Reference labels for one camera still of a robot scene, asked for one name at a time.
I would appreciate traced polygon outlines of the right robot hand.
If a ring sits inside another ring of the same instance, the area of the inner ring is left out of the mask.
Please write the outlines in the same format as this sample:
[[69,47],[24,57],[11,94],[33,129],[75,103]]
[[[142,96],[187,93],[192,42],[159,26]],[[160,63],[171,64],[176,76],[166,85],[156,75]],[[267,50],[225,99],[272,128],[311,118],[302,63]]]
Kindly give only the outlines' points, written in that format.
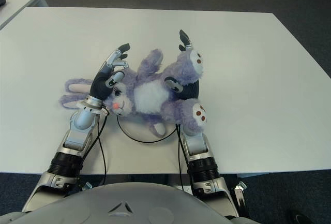
[[[183,44],[178,46],[181,52],[192,50],[192,43],[188,37],[188,35],[181,29],[179,31],[179,38]],[[199,81],[195,81],[194,83],[189,83],[187,85],[181,85],[177,79],[173,77],[166,77],[164,79],[165,85],[174,92],[174,94],[179,99],[197,99],[199,96]]]

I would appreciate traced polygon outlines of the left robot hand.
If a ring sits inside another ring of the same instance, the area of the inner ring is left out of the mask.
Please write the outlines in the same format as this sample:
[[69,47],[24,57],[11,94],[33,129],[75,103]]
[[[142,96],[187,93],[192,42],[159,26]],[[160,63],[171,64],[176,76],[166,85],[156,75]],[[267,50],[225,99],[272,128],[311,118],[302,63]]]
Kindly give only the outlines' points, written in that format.
[[123,61],[128,56],[125,52],[129,50],[130,44],[123,44],[108,56],[92,82],[89,91],[91,97],[104,101],[110,96],[115,84],[120,82],[125,76],[120,70],[114,71],[114,67],[129,67],[128,62]]

